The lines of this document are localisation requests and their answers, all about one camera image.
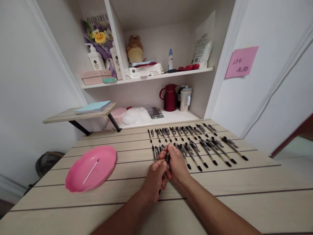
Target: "pink container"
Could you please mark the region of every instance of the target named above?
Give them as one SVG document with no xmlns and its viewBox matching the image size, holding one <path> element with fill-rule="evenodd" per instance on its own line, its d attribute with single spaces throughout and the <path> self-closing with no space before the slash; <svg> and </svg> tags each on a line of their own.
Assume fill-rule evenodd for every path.
<svg viewBox="0 0 313 235">
<path fill-rule="evenodd" d="M 111 146 L 99 146 L 78 159 L 70 168 L 65 187 L 70 192 L 84 192 L 100 186 L 112 173 L 116 162 L 116 151 Z M 91 169 L 93 171 L 84 183 Z"/>
<path fill-rule="evenodd" d="M 85 85 L 93 85 L 103 83 L 103 78 L 111 78 L 112 74 L 110 70 L 97 70 L 84 72 L 81 74 L 81 78 Z"/>
<path fill-rule="evenodd" d="M 122 122 L 123 114 L 127 111 L 126 108 L 116 108 L 111 112 L 114 120 L 117 124 L 120 124 Z"/>
</svg>

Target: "pink sticky note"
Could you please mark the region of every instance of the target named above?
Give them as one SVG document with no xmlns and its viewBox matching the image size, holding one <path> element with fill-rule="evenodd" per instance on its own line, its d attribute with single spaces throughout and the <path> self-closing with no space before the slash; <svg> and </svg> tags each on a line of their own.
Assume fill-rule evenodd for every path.
<svg viewBox="0 0 313 235">
<path fill-rule="evenodd" d="M 226 78 L 246 76 L 250 74 L 251 67 L 258 46 L 234 50 L 226 72 Z"/>
</svg>

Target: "cabinet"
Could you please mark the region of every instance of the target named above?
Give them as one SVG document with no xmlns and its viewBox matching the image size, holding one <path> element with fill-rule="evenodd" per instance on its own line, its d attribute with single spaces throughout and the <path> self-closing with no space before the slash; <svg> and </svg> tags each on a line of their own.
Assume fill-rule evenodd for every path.
<svg viewBox="0 0 313 235">
<path fill-rule="evenodd" d="M 88 103 L 112 100 L 117 107 L 150 104 L 162 109 L 159 91 L 166 84 L 175 83 L 193 88 L 188 113 L 164 112 L 165 118 L 156 119 L 152 124 L 204 118 L 235 0 L 37 0 L 37 3 L 78 84 L 77 89 L 81 89 Z M 172 48 L 173 67 L 178 68 L 191 63 L 196 28 L 215 11 L 208 68 L 85 86 L 80 73 L 90 71 L 92 67 L 81 34 L 82 8 L 99 4 L 106 8 L 124 78 L 129 71 L 126 44 L 130 35 L 140 35 L 143 58 L 156 59 L 164 71 L 167 71 L 168 54 Z"/>
</svg>

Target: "white plastic bag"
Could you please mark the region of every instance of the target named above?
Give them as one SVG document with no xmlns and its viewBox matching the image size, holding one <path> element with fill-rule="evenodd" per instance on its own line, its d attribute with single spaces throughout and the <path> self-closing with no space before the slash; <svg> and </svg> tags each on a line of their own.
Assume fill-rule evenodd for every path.
<svg viewBox="0 0 313 235">
<path fill-rule="evenodd" d="M 208 66 L 215 36 L 215 11 L 196 29 L 196 47 L 192 57 L 192 64 L 199 64 L 200 69 Z"/>
<path fill-rule="evenodd" d="M 123 123 L 127 125 L 146 124 L 151 120 L 148 111 L 143 107 L 131 108 L 123 114 Z"/>
</svg>

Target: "blue notebook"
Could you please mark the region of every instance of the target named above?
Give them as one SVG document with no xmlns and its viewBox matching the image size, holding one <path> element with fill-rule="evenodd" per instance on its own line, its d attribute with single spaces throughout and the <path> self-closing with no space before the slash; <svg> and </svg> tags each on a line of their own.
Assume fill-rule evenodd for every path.
<svg viewBox="0 0 313 235">
<path fill-rule="evenodd" d="M 85 107 L 82 107 L 75 111 L 75 114 L 83 114 L 83 113 L 94 113 L 94 112 L 101 112 L 103 111 L 111 101 L 102 101 L 97 103 L 91 103 L 86 105 Z"/>
</svg>

